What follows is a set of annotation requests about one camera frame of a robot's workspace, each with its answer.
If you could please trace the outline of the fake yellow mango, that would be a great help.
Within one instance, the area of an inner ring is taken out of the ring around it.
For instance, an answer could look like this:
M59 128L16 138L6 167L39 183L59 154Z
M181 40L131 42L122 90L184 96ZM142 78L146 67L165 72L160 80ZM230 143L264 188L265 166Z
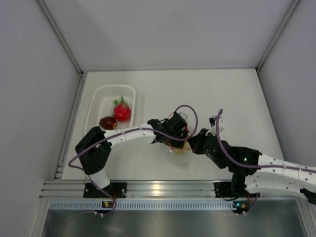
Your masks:
M182 155L184 154L185 152L189 151L191 149L190 147L190 144L188 143L188 141L184 141L184 144L181 148L174 148L173 149L173 152L176 154L176 155Z

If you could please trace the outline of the fake red dragon fruit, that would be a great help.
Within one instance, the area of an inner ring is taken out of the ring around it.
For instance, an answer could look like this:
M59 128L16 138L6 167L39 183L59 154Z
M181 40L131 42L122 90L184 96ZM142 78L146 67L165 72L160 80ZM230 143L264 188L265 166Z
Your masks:
M132 110L129 105L125 102L123 96L119 100L114 101L114 118L119 122L126 122L131 117Z

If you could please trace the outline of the clear zip top bag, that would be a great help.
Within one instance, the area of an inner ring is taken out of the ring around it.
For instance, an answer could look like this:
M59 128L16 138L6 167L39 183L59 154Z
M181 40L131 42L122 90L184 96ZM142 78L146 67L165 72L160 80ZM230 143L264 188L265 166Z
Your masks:
M191 147L187 141L183 143L181 148L175 148L170 142L162 144L161 153L171 167L181 170L189 168L193 155Z

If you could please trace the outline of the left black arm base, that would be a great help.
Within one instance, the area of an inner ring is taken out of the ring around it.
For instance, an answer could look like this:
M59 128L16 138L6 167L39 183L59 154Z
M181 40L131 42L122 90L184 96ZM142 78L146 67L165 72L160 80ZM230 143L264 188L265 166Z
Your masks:
M110 186L104 188L113 198L126 198L127 183L112 182ZM98 190L92 183L86 183L84 187L84 198L107 198L107 196Z

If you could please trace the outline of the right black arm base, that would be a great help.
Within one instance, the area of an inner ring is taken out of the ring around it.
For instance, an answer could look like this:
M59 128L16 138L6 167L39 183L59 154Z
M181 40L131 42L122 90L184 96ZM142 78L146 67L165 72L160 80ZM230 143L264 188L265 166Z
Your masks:
M214 183L214 191L217 198L234 198L236 196L231 189L231 182Z

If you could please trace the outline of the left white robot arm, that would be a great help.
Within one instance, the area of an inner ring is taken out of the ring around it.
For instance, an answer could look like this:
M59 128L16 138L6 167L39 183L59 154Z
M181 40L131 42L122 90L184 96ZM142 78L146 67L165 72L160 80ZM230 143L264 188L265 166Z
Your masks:
M175 113L171 118L151 119L140 126L121 130L103 131L96 126L81 139L75 151L84 173L95 184L95 192L100 197L107 197L112 186L105 165L111 152L140 144L170 145L173 141L184 143L183 139L188 135L186 128L186 119L180 113Z

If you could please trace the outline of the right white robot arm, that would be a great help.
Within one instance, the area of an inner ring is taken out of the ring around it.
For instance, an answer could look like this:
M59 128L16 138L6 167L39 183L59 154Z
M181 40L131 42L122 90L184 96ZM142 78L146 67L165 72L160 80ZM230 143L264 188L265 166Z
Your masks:
M316 203L316 169L272 158L258 150L230 146L202 129L188 139L193 153L206 155L219 169L232 173L231 192L236 196L271 194L294 196Z

